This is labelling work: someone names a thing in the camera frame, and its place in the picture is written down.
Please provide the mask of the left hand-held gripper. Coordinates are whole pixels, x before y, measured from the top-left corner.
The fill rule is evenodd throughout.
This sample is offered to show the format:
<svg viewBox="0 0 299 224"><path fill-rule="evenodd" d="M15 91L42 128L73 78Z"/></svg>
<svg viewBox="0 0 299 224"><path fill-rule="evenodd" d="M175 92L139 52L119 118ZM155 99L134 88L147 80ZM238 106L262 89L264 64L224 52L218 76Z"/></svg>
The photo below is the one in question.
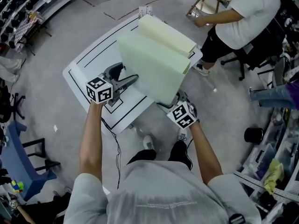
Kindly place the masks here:
<svg viewBox="0 0 299 224"><path fill-rule="evenodd" d="M104 73L86 82L87 96L96 104L108 103L113 106L120 99L120 92L134 84L137 74L120 79L123 63L116 63L105 69Z"/></svg>

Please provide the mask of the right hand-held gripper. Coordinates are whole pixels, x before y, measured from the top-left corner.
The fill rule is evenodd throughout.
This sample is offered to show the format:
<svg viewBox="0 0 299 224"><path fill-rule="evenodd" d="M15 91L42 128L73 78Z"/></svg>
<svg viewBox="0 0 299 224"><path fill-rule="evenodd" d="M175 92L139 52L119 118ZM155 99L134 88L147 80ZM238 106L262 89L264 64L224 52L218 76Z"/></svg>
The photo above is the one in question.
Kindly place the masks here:
<svg viewBox="0 0 299 224"><path fill-rule="evenodd" d="M194 104L188 102L188 96L184 91L178 91L176 96L177 104L174 107L173 104L163 103L157 103L157 106L161 109L170 109L167 117L179 128L185 129L198 120L197 110Z"/></svg>

